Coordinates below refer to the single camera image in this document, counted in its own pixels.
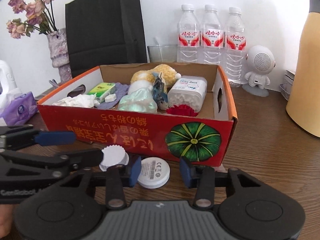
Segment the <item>person's left hand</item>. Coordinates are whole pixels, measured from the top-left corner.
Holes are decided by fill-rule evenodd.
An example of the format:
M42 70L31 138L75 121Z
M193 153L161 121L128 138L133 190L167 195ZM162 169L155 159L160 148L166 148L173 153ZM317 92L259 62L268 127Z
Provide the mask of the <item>person's left hand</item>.
M0 205L0 238L3 238L10 233L13 211L13 205Z

